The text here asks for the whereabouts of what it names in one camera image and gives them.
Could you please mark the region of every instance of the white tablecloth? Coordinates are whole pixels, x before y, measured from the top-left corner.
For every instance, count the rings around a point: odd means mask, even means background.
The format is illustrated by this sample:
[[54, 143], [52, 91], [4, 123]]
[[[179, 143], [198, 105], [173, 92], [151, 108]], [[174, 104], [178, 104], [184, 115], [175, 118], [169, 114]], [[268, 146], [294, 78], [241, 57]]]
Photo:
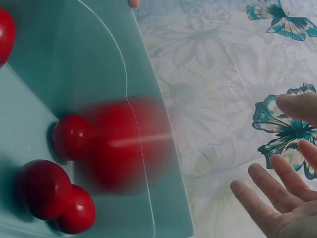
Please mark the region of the white tablecloth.
[[[316, 1], [141, 0], [135, 16], [171, 119], [195, 237], [264, 237], [229, 184], [255, 187], [247, 167], [266, 167], [258, 148], [279, 138], [270, 122], [256, 129], [256, 103], [317, 86]], [[293, 166], [316, 187], [305, 161]]]

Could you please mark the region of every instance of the flower print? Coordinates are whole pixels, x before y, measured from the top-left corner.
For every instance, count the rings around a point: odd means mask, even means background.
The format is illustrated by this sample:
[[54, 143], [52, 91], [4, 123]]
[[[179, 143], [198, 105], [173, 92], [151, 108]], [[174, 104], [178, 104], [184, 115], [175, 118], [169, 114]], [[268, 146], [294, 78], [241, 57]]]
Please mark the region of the flower print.
[[[303, 93], [316, 93], [312, 84], [303, 83], [296, 89], [289, 89], [287, 94], [299, 95]], [[290, 118], [285, 115], [275, 103], [276, 96], [269, 95], [263, 102], [256, 103], [252, 126], [267, 133], [276, 133], [277, 138], [258, 148], [265, 155], [266, 167], [272, 169], [269, 158], [274, 154], [281, 154], [298, 171], [304, 167], [308, 179], [317, 178], [317, 173], [306, 162], [297, 146], [298, 141], [305, 139], [315, 144], [317, 129], [305, 121]]]
[[153, 51], [152, 57], [160, 58], [171, 53], [176, 66], [184, 66], [196, 58], [204, 69], [211, 68], [214, 62], [231, 65], [226, 45], [245, 41], [241, 37], [245, 34], [250, 32], [241, 25], [210, 23], [196, 29], [172, 22], [170, 27], [163, 27], [153, 33], [159, 41], [159, 47]]
[[245, 12], [246, 6], [254, 3], [254, 0], [225, 0], [228, 5], [228, 8], [240, 12]]
[[217, 0], [180, 0], [179, 5], [183, 14], [189, 17], [205, 17], [206, 19], [224, 20], [230, 19], [229, 11]]
[[218, 143], [229, 124], [217, 111], [224, 104], [222, 91], [185, 67], [169, 80], [160, 76], [158, 66], [156, 72], [180, 155]]
[[231, 137], [223, 139], [220, 145], [205, 149], [194, 167], [183, 173], [196, 228], [195, 237], [245, 238], [259, 234], [230, 189], [230, 183], [238, 179], [264, 197], [247, 172], [253, 162], [262, 162], [254, 143]]
[[301, 54], [290, 52], [288, 54], [290, 69], [288, 74], [284, 76], [284, 84], [289, 87], [296, 87], [298, 82], [314, 83], [317, 75], [308, 65], [309, 61], [303, 59]]
[[254, 105], [269, 94], [283, 92], [282, 78], [288, 66], [286, 51], [281, 45], [267, 46], [261, 63], [255, 50], [247, 45], [234, 45], [230, 55], [235, 68], [222, 71], [228, 84], [221, 87], [232, 125], [230, 131], [243, 140], [260, 137], [260, 141], [265, 141], [268, 135], [256, 133], [250, 126]]
[[153, 16], [166, 16], [176, 9], [179, 0], [147, 0], [150, 13]]

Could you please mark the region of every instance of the red tomato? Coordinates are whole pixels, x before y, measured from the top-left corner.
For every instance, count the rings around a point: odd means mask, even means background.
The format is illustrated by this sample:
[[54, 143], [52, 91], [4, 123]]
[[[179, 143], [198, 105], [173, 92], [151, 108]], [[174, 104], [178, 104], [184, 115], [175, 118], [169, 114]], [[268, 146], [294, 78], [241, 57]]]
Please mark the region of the red tomato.
[[107, 190], [142, 186], [144, 166], [149, 178], [172, 145], [164, 106], [141, 98], [129, 102], [101, 104], [87, 113], [95, 128], [90, 169]]
[[53, 129], [53, 144], [57, 155], [68, 160], [83, 160], [89, 156], [92, 126], [83, 117], [70, 115]]
[[10, 14], [0, 8], [0, 67], [8, 60], [15, 39], [14, 20]]
[[71, 182], [59, 165], [47, 160], [25, 164], [17, 175], [17, 189], [29, 212], [41, 220], [53, 220], [70, 204]]
[[89, 193], [77, 185], [72, 185], [72, 200], [67, 211], [57, 219], [58, 228], [70, 235], [90, 229], [96, 220], [95, 204]]

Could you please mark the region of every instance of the red sphere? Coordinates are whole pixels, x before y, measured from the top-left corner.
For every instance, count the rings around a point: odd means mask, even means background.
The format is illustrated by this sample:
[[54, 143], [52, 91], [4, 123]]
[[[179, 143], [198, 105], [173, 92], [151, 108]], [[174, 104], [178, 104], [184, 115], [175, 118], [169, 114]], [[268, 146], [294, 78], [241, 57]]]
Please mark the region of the red sphere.
[[14, 20], [10, 14], [0, 8], [0, 67], [8, 60], [15, 39]]
[[172, 145], [164, 105], [134, 98], [95, 106], [87, 115], [95, 128], [90, 169], [102, 188], [139, 189], [144, 167], [148, 179], [159, 171]]
[[72, 188], [71, 204], [56, 221], [58, 228], [70, 235], [85, 232], [96, 220], [95, 204], [88, 192], [74, 184]]
[[20, 199], [28, 211], [41, 220], [63, 214], [71, 200], [71, 182], [59, 165], [47, 160], [25, 164], [17, 175]]
[[53, 129], [53, 144], [57, 155], [68, 160], [84, 160], [89, 156], [92, 126], [79, 115], [60, 120]]

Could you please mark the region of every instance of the blurred hand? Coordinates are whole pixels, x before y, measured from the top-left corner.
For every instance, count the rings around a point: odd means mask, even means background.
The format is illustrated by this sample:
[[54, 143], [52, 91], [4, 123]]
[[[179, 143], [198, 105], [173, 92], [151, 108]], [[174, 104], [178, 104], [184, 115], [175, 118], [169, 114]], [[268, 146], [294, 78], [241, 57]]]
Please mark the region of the blurred hand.
[[129, 4], [133, 8], [138, 8], [140, 6], [140, 0], [129, 0]]
[[[316, 94], [280, 95], [276, 104], [286, 115], [317, 127]], [[306, 140], [300, 141], [298, 147], [317, 171], [317, 147]], [[233, 193], [268, 238], [316, 238], [317, 192], [308, 188], [282, 156], [272, 156], [270, 163], [286, 189], [259, 164], [252, 164], [248, 172], [275, 209], [240, 181], [232, 182]]]

